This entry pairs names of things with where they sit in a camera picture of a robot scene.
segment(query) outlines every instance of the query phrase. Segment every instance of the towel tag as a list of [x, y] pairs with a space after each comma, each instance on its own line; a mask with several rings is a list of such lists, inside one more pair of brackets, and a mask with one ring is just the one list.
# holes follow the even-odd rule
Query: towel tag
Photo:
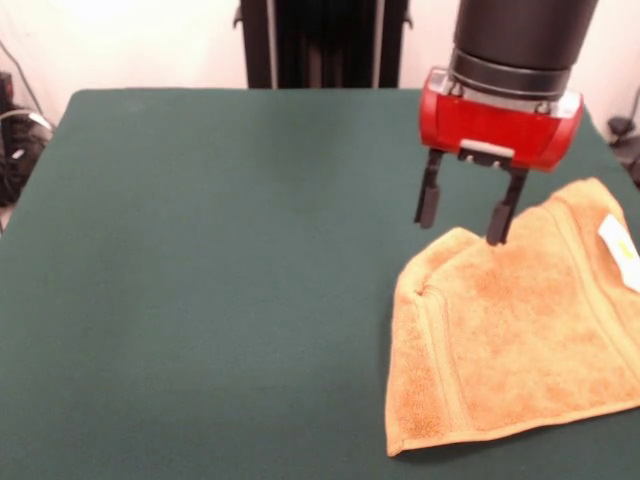
[[609, 214], [600, 225], [598, 234], [607, 244], [611, 256], [618, 264], [622, 283], [640, 293], [640, 256], [627, 230], [616, 220], [616, 217]]

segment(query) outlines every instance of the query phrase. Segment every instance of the towel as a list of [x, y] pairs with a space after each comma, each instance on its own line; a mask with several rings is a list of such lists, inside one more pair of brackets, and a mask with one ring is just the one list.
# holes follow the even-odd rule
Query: towel
[[456, 228], [409, 261], [394, 297], [387, 453], [492, 440], [640, 405], [640, 294], [598, 228], [596, 179], [514, 219], [506, 245]]

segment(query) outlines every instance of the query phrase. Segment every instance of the green tablecloth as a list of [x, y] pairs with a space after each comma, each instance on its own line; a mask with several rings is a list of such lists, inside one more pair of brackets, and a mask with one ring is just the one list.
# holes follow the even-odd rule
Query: green tablecloth
[[[386, 457], [397, 274], [454, 225], [484, 232], [508, 180], [446, 159], [436, 227], [415, 227], [417, 109], [76, 95], [0, 241], [0, 478], [639, 478], [639, 411]], [[587, 176], [638, 241], [640, 195], [588, 119], [521, 205]]]

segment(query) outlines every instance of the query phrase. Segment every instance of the black cylindrical arm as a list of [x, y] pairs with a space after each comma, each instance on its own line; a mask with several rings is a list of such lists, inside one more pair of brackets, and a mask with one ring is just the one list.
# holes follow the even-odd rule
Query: black cylindrical arm
[[452, 73], [498, 95], [553, 99], [566, 87], [597, 0], [461, 0]]

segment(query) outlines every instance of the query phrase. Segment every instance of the black stand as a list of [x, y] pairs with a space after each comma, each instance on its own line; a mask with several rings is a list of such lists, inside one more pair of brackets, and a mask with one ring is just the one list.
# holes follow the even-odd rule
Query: black stand
[[[271, 22], [268, 1], [275, 16]], [[378, 0], [240, 0], [233, 23], [241, 22], [244, 30], [249, 87], [397, 88], [403, 26], [411, 22], [408, 3], [384, 2], [377, 44]], [[275, 42], [273, 59], [270, 40]], [[277, 85], [272, 84], [272, 65]]]

